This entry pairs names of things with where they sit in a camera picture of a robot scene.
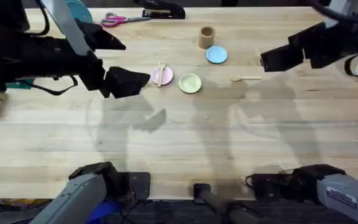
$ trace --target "blue cloth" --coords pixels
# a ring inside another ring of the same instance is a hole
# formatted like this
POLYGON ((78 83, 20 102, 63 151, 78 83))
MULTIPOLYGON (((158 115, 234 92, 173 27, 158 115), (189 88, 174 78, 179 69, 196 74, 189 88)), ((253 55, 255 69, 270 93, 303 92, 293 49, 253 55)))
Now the blue cloth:
POLYGON ((102 223, 102 217, 110 215, 113 212, 119 212, 120 207, 116 202, 103 202, 99 204, 86 221, 88 224, 102 223))
POLYGON ((212 46, 206 51, 206 58, 212 63, 223 63, 227 59, 227 52, 223 47, 212 46))

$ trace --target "pink plate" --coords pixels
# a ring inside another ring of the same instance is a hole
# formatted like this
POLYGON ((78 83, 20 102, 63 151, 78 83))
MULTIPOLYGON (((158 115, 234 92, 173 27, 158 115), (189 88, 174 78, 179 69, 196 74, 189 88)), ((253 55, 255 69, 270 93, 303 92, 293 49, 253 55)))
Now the pink plate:
MULTIPOLYGON (((152 72, 152 80, 155 84, 158 84, 158 75, 160 74, 160 69, 154 68, 152 72)), ((162 82, 161 85, 168 85, 173 80, 173 72, 170 67, 165 67, 164 72, 162 73, 162 82)))

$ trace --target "gray robot arm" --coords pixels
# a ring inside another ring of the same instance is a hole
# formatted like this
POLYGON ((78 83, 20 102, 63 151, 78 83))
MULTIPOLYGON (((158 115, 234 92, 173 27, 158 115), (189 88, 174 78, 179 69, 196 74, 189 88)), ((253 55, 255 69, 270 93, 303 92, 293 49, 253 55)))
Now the gray robot arm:
POLYGON ((64 190, 30 224, 86 223, 93 210, 106 198, 102 175, 86 174, 71 179, 64 190))
POLYGON ((346 174, 333 174, 317 182, 319 201, 358 221, 358 180, 346 174))

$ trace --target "scissor handle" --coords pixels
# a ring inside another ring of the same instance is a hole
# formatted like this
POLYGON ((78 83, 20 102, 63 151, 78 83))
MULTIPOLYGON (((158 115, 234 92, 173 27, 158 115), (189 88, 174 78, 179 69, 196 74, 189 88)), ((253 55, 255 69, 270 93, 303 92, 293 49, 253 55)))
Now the scissor handle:
POLYGON ((116 27, 121 23, 120 20, 115 20, 115 19, 102 19, 100 21, 100 24, 106 28, 112 28, 112 27, 116 27))
POLYGON ((124 16, 118 16, 117 14, 113 13, 113 12, 108 12, 105 15, 106 19, 126 19, 126 17, 124 16))

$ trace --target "small plate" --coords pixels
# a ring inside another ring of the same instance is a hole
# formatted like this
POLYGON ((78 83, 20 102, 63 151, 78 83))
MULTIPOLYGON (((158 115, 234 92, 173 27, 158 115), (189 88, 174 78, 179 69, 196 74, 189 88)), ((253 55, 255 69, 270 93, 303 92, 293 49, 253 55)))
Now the small plate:
POLYGON ((206 51, 206 58, 212 63, 223 63, 227 59, 227 52, 223 47, 212 46, 206 51))
POLYGON ((201 89, 201 79, 192 73, 183 75, 179 80, 179 87, 185 93, 196 93, 201 89))
POLYGON ((88 8, 79 0, 67 0, 68 9, 75 19, 79 19, 81 22, 92 23, 92 14, 88 8))
MULTIPOLYGON (((152 71, 152 80, 155 84, 158 84, 158 76, 160 75, 160 68, 156 67, 152 71)), ((173 80, 173 71, 170 67, 165 67, 162 72, 161 85, 168 85, 173 80)))

